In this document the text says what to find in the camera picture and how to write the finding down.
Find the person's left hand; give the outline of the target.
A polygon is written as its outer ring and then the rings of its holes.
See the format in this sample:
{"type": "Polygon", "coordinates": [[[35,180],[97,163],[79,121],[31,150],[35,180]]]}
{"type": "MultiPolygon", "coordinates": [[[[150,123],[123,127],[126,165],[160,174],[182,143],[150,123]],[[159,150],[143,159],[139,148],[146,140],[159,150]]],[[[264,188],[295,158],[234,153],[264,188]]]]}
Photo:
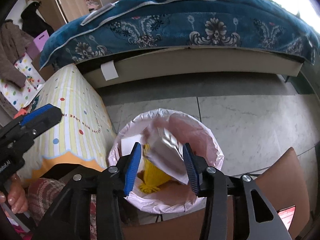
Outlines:
{"type": "Polygon", "coordinates": [[[25,195],[25,190],[22,187],[21,180],[17,174],[14,174],[11,178],[11,186],[6,197],[3,192],[1,192],[0,201],[1,204],[4,203],[6,200],[11,206],[11,211],[14,214],[17,213],[24,213],[28,210],[28,200],[25,195]]]}

